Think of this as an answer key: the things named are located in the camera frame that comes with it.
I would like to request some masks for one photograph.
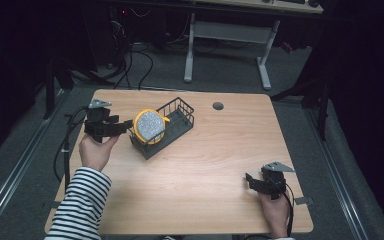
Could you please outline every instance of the black and white striped shirt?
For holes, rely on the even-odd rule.
[[[105,174],[77,169],[45,239],[101,239],[98,229],[110,187]]]

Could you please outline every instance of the wire mesh basket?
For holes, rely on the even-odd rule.
[[[146,142],[141,141],[136,134],[130,131],[130,141],[143,153],[145,159],[149,159],[156,153],[167,147],[174,140],[193,128],[194,109],[181,98],[177,97],[156,110],[161,116],[170,119],[165,129],[157,133]]]

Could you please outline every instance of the yellow object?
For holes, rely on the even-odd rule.
[[[133,132],[141,142],[155,144],[163,138],[166,122],[170,122],[170,119],[159,112],[144,109],[135,117]]]

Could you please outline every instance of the human hand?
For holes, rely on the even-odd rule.
[[[119,136],[110,137],[105,143],[93,140],[92,136],[85,134],[79,144],[80,158],[83,167],[90,167],[102,171],[110,158],[111,150],[118,141]]]
[[[275,200],[270,195],[258,193],[263,203],[263,214],[266,218],[273,238],[288,237],[287,224],[289,217],[289,203],[283,194]]]

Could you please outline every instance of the round hole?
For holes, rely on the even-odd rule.
[[[213,103],[213,108],[215,110],[219,110],[220,111],[220,110],[222,110],[224,108],[224,105],[221,102],[215,102],[215,103]]]

